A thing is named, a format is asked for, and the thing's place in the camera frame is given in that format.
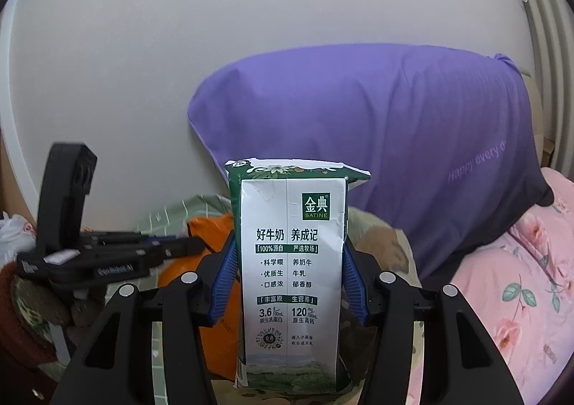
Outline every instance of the milk carton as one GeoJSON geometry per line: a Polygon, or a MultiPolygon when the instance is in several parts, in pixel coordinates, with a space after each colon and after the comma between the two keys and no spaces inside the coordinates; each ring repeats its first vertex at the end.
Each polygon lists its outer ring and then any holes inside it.
{"type": "Polygon", "coordinates": [[[347,190],[370,174],[296,159],[226,170],[243,289],[236,386],[333,393],[347,190]]]}

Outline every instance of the pillowcase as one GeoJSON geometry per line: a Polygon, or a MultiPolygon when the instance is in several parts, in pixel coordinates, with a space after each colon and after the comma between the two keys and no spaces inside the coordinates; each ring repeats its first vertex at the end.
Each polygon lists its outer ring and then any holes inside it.
{"type": "Polygon", "coordinates": [[[369,170],[349,205],[404,230],[421,279],[553,202],[524,82],[504,55],[395,44],[266,53],[208,77],[188,119],[220,170],[239,157],[369,170]]]}

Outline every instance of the flower pattern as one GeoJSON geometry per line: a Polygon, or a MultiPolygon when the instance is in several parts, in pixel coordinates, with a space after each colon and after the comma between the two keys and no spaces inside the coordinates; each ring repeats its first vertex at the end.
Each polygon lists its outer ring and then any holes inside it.
{"type": "Polygon", "coordinates": [[[268,165],[268,167],[257,167],[255,173],[271,172],[272,174],[286,174],[294,168],[293,165],[268,165]]]}
{"type": "Polygon", "coordinates": [[[508,318],[500,320],[494,333],[494,342],[497,344],[500,354],[508,364],[516,346],[520,343],[522,328],[516,321],[508,318]]]}
{"type": "Polygon", "coordinates": [[[510,230],[520,242],[530,244],[543,256],[548,254],[550,243],[544,223],[532,213],[524,214],[510,230]]]}
{"type": "Polygon", "coordinates": [[[564,293],[568,298],[572,298],[572,295],[574,293],[574,281],[573,280],[569,280],[569,279],[565,279],[565,284],[564,284],[564,293]]]}
{"type": "Polygon", "coordinates": [[[556,212],[558,212],[559,214],[565,214],[565,213],[569,213],[570,209],[568,207],[568,204],[566,203],[566,201],[564,201],[564,199],[562,199],[562,197],[556,195],[554,197],[554,204],[552,204],[552,207],[554,208],[554,210],[556,212]]]}

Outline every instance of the plastic bag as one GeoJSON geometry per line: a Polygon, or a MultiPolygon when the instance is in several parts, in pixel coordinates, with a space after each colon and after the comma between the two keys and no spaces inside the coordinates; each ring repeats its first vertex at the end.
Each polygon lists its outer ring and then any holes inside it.
{"type": "Polygon", "coordinates": [[[0,267],[15,260],[21,251],[30,251],[36,245],[36,231],[24,217],[2,213],[0,219],[0,267]]]}

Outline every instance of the pink bedsheet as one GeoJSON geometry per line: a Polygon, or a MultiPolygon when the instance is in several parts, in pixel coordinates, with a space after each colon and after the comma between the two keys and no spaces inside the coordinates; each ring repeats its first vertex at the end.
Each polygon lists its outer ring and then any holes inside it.
{"type": "MultiPolygon", "coordinates": [[[[574,352],[574,183],[543,168],[555,202],[533,206],[504,235],[464,258],[452,283],[489,331],[524,405],[536,405],[574,352]]],[[[420,401],[422,361],[407,405],[420,401]]]]}

